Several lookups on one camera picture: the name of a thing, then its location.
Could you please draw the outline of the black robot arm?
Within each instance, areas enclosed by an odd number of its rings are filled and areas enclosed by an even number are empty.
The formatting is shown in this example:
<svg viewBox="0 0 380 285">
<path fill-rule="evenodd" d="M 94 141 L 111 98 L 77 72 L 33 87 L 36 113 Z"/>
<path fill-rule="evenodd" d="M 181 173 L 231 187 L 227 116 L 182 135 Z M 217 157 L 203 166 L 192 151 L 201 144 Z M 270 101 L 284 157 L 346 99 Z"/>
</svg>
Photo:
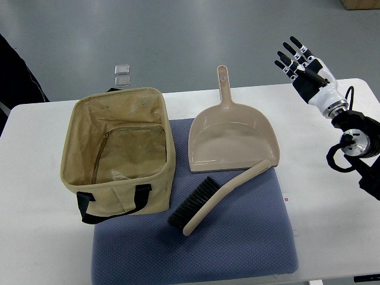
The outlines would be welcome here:
<svg viewBox="0 0 380 285">
<path fill-rule="evenodd" d="M 349 173 L 356 171 L 361 179 L 359 187 L 371 196 L 379 199 L 379 122 L 353 110 L 354 87 L 349 87 L 345 99 L 329 113 L 333 127 L 342 130 L 339 143 L 332 146 L 326 160 L 330 168 Z M 343 168 L 336 164 L 335 154 L 338 150 L 350 166 Z"/>
</svg>

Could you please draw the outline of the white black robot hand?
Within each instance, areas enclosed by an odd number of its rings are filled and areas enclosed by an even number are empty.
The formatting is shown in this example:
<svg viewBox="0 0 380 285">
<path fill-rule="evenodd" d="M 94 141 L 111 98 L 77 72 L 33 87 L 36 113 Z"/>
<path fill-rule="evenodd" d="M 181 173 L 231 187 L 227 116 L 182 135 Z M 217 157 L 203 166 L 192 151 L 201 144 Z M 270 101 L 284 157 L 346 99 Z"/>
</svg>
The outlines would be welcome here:
<svg viewBox="0 0 380 285">
<path fill-rule="evenodd" d="M 334 118 L 349 109 L 347 99 L 338 91 L 338 83 L 324 62 L 294 36 L 284 42 L 286 55 L 278 51 L 278 66 L 292 81 L 304 102 L 318 108 L 326 118 Z"/>
</svg>

